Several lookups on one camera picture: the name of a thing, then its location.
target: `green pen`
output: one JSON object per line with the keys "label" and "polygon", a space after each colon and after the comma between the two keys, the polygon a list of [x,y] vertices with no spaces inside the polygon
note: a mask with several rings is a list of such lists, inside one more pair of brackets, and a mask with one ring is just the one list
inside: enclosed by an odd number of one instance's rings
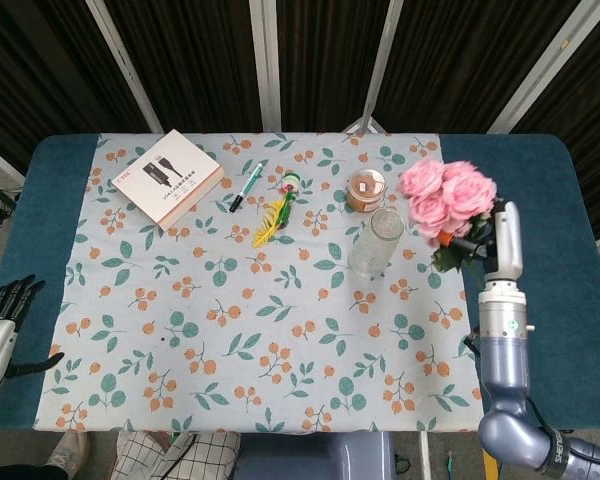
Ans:
{"label": "green pen", "polygon": [[256,168],[253,169],[253,172],[251,173],[249,180],[247,180],[247,183],[245,184],[245,186],[242,187],[242,191],[236,196],[236,198],[233,199],[233,203],[229,207],[229,211],[231,213],[235,212],[238,209],[238,207],[240,206],[240,203],[242,202],[244,197],[249,193],[249,190],[251,190],[251,187],[253,187],[253,184],[256,183],[256,180],[258,179],[260,172],[262,171],[263,168],[264,168],[264,163],[260,162],[260,163],[258,163]]}

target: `table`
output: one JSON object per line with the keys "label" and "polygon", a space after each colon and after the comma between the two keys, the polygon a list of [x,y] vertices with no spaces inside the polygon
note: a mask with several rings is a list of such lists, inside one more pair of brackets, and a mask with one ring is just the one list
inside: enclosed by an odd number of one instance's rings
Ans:
{"label": "table", "polygon": [[[64,268],[76,235],[75,230],[59,226],[63,222],[64,225],[77,223],[80,196],[76,191],[84,188],[94,147],[96,142],[103,140],[97,136],[52,137],[36,152],[0,273],[0,283],[23,276],[35,267],[36,272],[54,279],[56,285],[54,287],[50,282],[34,303],[30,315],[46,321],[25,325],[15,352],[18,361],[33,360],[49,347],[53,321],[62,299]],[[522,285],[531,298],[532,321],[539,313],[554,312],[559,315],[560,330],[564,334],[556,337],[554,329],[539,328],[533,336],[534,398],[557,426],[600,426],[600,376],[589,378],[590,369],[595,364],[600,365],[600,262],[585,223],[582,200],[566,150],[554,138],[546,136],[442,136],[441,146],[445,161],[471,159],[487,175],[496,178],[501,193],[514,198],[520,207],[526,260]],[[494,158],[503,160],[494,162]],[[63,163],[64,159],[71,159],[71,162]],[[513,159],[516,168],[511,168]],[[540,183],[546,183],[546,172],[551,172],[555,184]],[[67,181],[57,183],[53,190],[45,188],[51,178],[57,177]],[[560,201],[555,196],[557,185],[563,191]],[[54,207],[56,197],[63,198],[62,208],[57,208],[57,203]],[[53,209],[53,215],[41,217],[41,206]],[[550,231],[561,233],[561,252],[570,254],[566,261],[556,261],[557,255],[551,248],[553,237],[544,233],[547,226],[551,227]],[[561,278],[560,284],[547,283],[544,271],[548,268],[556,278]],[[564,279],[569,278],[567,273],[577,276],[574,284],[577,282],[581,293],[577,300],[565,295],[563,287]],[[467,295],[471,299],[474,294],[475,288],[467,278]],[[583,320],[585,314],[594,309],[598,321]],[[470,302],[473,322],[475,315],[472,313],[475,312],[472,310]],[[36,332],[37,338],[25,336],[27,332]],[[591,351],[585,353],[573,349],[574,345],[580,344],[580,339],[590,346]],[[555,358],[556,352],[561,351],[561,365],[571,372],[570,376],[555,375],[552,364],[543,361],[551,358],[549,355]],[[574,378],[576,383],[586,378],[588,390],[576,390],[568,399],[555,395],[571,386]],[[40,380],[39,377],[19,379],[1,388],[0,426],[27,427],[33,423],[41,391]],[[579,408],[592,401],[597,402],[598,408]]]}

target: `glass cup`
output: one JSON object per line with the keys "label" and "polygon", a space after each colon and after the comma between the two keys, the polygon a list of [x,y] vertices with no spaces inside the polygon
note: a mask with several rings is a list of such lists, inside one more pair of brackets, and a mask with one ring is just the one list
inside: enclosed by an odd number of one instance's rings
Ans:
{"label": "glass cup", "polygon": [[405,222],[396,210],[380,208],[349,253],[349,267],[362,277],[376,278],[387,268],[404,233]]}

